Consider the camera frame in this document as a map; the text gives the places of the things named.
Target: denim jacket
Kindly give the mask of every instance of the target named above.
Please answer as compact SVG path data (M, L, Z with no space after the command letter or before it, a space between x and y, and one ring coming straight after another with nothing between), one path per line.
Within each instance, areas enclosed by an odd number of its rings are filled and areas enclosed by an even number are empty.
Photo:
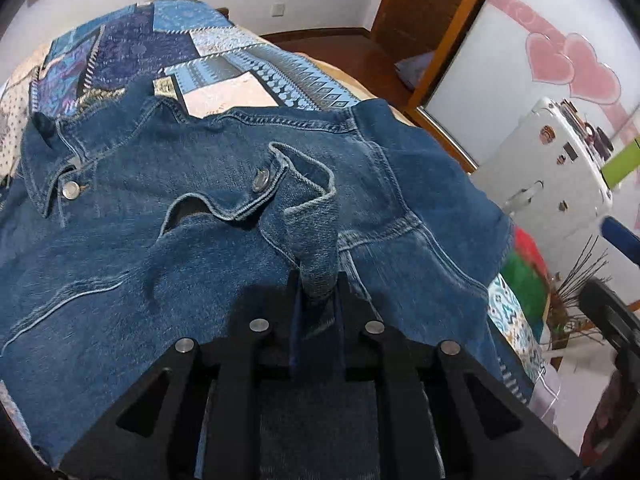
M260 317L261 287L284 289L295 267L318 304L343 270L372 319L459 341L498 376L486 286L510 220L384 101L200 120L142 81L76 118L36 114L21 156L0 199L0 378L54 463L173 341ZM291 395L265 390L274 426ZM340 416L368 410L348 398ZM263 458L268 476L290 474Z

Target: brown door frame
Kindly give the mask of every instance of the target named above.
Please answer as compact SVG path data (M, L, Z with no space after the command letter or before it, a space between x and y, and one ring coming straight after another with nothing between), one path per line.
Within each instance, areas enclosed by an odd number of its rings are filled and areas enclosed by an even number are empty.
M464 153L464 151L436 124L428 115L421 111L418 107L423 104L433 94L440 79L446 72L447 68L453 61L453 57L460 48L466 33L474 22L482 4L485 0L462 0L458 6L458 10L453 16L449 28L444 33L440 44L438 45L431 63L425 70L418 86L409 99L408 105L403 112L408 115L415 123L427 130L442 147L455 158L462 168L469 173L476 170L476 165ZM386 13L386 8L390 5L391 0L382 0L376 19L371 28L371 38L375 41L380 24Z

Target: triangular cutout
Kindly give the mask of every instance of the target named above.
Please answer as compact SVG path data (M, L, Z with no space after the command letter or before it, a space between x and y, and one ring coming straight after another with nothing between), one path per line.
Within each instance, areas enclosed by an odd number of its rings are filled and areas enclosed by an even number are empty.
M466 387L474 400L484 434L496 440L522 427L520 419L513 414L475 375L465 375Z
M149 437L153 434L162 401L169 388L171 375L164 370L148 389L129 406L116 421L116 425L123 430Z

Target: green object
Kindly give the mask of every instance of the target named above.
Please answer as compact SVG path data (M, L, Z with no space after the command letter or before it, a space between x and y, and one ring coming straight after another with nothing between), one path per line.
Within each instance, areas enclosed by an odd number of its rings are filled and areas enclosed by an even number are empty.
M640 166L640 144L638 138L607 162L600 170L609 189L613 189L623 178Z
M538 273L515 251L507 258L500 274L518 298L524 316L533 327L540 324L546 307L546 286Z

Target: red fabric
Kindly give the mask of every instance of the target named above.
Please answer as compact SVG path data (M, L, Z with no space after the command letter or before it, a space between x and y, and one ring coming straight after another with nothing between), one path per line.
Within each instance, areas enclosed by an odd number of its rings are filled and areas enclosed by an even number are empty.
M515 247L516 254L521 257L525 263L536 269L540 276L546 281L548 269L546 263L540 255L538 247L533 238L522 229L516 226Z

